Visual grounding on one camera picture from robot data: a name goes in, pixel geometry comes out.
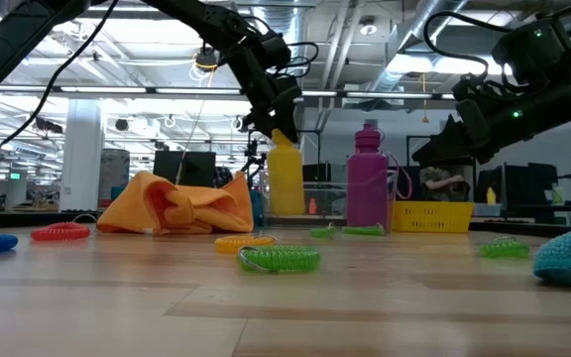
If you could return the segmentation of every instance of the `crumpled orange towel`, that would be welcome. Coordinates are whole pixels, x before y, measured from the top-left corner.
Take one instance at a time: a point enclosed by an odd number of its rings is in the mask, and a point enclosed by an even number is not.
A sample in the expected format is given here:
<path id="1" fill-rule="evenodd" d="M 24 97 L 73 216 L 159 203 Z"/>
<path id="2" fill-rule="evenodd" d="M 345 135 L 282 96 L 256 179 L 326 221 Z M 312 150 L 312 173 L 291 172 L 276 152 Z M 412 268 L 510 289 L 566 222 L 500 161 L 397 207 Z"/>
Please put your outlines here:
<path id="1" fill-rule="evenodd" d="M 98 220 L 102 232 L 198 234 L 252 232 L 250 192 L 243 173 L 222 188 L 174 185 L 137 173 Z"/>

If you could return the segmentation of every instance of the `purple water bottle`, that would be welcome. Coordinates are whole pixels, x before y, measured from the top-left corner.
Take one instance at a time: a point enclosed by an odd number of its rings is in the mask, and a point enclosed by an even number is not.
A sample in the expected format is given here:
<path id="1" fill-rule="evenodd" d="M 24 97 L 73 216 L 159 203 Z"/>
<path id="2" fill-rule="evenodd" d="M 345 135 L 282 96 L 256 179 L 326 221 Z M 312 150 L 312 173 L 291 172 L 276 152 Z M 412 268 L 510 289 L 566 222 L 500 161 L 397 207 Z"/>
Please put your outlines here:
<path id="1" fill-rule="evenodd" d="M 389 229 L 389 190 L 385 155 L 378 151 L 381 133 L 365 124 L 356 133 L 356 153 L 347 160 L 347 225 Z"/>

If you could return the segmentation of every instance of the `wooden table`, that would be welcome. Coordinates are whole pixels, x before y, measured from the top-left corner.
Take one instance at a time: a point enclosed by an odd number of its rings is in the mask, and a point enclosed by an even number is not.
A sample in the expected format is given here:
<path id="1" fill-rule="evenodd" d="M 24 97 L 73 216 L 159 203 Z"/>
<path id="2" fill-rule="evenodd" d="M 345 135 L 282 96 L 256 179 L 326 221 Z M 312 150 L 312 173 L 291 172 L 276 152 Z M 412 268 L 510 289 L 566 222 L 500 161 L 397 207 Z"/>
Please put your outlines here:
<path id="1" fill-rule="evenodd" d="M 495 234 L 274 230 L 317 246 L 321 269 L 254 275 L 214 253 L 217 236 L 7 232 L 21 241 L 0 254 L 0 357 L 571 356 L 571 290 L 530 261 L 479 259 Z"/>

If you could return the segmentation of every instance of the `yellow basket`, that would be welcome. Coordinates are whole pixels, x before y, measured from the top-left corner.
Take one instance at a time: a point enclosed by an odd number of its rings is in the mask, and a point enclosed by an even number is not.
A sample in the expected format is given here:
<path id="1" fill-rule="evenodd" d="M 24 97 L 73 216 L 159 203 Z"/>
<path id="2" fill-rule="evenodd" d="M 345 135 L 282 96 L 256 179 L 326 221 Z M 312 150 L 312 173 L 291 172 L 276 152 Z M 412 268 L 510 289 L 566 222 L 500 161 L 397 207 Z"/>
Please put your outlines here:
<path id="1" fill-rule="evenodd" d="M 466 233 L 475 203 L 396 201 L 394 230 Z"/>

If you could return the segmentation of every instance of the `yellow bottle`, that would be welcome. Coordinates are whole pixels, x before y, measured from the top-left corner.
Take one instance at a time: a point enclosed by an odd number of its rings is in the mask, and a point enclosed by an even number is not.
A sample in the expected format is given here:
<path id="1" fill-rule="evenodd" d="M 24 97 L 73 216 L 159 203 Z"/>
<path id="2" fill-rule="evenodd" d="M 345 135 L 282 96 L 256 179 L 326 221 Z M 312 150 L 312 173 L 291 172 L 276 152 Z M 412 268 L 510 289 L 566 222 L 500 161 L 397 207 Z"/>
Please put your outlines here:
<path id="1" fill-rule="evenodd" d="M 301 153 L 279 129 L 273 130 L 277 145 L 268 153 L 270 209 L 274 215 L 298 215 L 305 212 Z"/>
<path id="2" fill-rule="evenodd" d="M 486 202 L 488 204 L 496 204 L 497 203 L 497 195 L 493 191 L 492 187 L 488 187 L 488 191 L 486 192 Z"/>

